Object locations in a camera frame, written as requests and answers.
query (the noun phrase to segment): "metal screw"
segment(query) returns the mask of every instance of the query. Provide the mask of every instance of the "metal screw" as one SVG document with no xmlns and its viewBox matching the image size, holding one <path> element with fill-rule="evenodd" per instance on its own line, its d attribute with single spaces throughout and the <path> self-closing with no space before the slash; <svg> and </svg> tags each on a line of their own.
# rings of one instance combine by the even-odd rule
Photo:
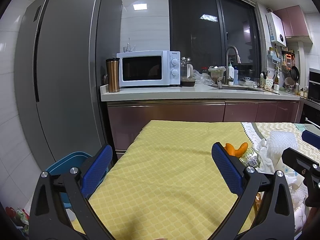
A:
<svg viewBox="0 0 320 240">
<path fill-rule="evenodd" d="M 283 177 L 283 172 L 282 171 L 277 171 L 277 176 L 279 176 L 279 177 Z"/>
<path fill-rule="evenodd" d="M 254 173 L 254 171 L 255 171 L 254 167 L 251 167 L 251 166 L 247 167 L 247 172 Z"/>
<path fill-rule="evenodd" d="M 48 176 L 48 172 L 47 171 L 43 171 L 42 173 L 41 173 L 41 177 L 42 178 L 46 178 Z"/>
<path fill-rule="evenodd" d="M 70 169 L 70 173 L 71 174 L 76 174 L 77 172 L 78 172 L 78 168 L 77 167 L 74 167 L 74 168 Z"/>
</svg>

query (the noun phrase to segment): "water heater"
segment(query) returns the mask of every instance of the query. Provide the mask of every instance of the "water heater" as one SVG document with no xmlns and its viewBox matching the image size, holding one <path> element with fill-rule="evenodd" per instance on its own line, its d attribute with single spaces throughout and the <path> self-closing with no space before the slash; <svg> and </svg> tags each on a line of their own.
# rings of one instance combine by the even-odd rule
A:
<svg viewBox="0 0 320 240">
<path fill-rule="evenodd" d="M 267 13 L 266 15 L 269 25 L 271 43 L 276 43 L 278 46 L 286 47 L 287 44 L 285 42 L 282 20 L 272 12 Z"/>
</svg>

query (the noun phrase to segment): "white countertop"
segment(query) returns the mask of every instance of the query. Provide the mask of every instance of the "white countertop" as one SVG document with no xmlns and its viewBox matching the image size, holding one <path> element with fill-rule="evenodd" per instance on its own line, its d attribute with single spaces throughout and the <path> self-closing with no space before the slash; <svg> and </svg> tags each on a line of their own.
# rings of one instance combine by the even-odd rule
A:
<svg viewBox="0 0 320 240">
<path fill-rule="evenodd" d="M 263 100 L 300 100 L 299 96 L 283 91 L 279 94 L 260 91 L 226 90 L 196 84 L 194 87 L 149 87 L 149 88 L 120 88 L 120 92 L 109 93 L 108 85 L 101 86 L 101 100 L 157 100 L 157 99 L 263 99 Z"/>
</svg>

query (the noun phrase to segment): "blue bin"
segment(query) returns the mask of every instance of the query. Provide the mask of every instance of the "blue bin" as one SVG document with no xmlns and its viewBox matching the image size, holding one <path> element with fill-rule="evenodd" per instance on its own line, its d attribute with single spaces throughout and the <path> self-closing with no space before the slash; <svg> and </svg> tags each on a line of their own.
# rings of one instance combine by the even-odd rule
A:
<svg viewBox="0 0 320 240">
<path fill-rule="evenodd" d="M 46 169 L 52 176 L 59 175 L 70 171 L 72 167 L 81 167 L 82 163 L 89 158 L 92 157 L 90 154 L 85 152 L 74 152 L 70 153 L 66 157 L 62 158 L 61 160 L 57 161 L 56 163 L 52 164 L 49 168 Z M 108 173 L 109 169 L 106 169 L 106 172 L 103 174 L 98 186 L 102 183 L 104 177 Z M 61 193 L 61 199 L 63 201 L 64 207 L 71 208 L 70 200 L 68 198 L 67 193 Z"/>
</svg>

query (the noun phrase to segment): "window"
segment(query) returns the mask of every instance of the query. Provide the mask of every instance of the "window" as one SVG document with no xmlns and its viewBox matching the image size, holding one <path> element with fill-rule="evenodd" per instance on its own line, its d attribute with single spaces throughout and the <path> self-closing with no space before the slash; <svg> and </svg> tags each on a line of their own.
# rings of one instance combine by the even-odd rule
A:
<svg viewBox="0 0 320 240">
<path fill-rule="evenodd" d="M 241 64 L 230 51 L 228 63 L 239 77 L 259 78 L 260 43 L 254 7 L 240 0 L 169 0 L 170 47 L 191 57 L 193 67 L 225 66 L 229 46 L 238 49 Z"/>
</svg>

